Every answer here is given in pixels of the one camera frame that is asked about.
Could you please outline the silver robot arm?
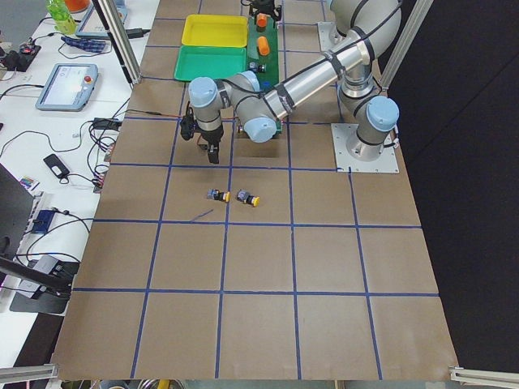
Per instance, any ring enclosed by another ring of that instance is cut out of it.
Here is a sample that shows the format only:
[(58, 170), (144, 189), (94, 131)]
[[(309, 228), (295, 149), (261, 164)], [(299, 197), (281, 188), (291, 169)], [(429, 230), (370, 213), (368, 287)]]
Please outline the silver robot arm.
[(198, 77), (188, 86), (189, 105), (181, 120), (185, 140), (200, 134), (207, 142), (208, 160), (219, 161), (224, 134), (221, 111), (233, 108), (245, 133), (256, 143), (269, 141), (277, 123), (329, 84), (340, 80), (345, 96), (361, 85), (373, 84), (362, 68), (371, 64), (392, 43), (401, 23), (399, 1), (331, 1), (341, 41), (322, 52), (320, 58), (289, 78), (263, 92), (257, 76), (244, 71), (228, 79)]

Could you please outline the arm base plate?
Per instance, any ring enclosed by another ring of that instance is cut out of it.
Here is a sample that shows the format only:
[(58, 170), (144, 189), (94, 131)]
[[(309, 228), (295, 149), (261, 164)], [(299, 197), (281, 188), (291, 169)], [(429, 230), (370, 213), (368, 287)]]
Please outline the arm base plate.
[(336, 171), (339, 173), (399, 173), (396, 149), (390, 132), (382, 144), (363, 143), (357, 134), (358, 124), (332, 123)]
[(338, 32), (335, 22), (318, 22), (317, 30), (320, 40), (320, 50), (327, 51), (340, 43), (344, 37)]

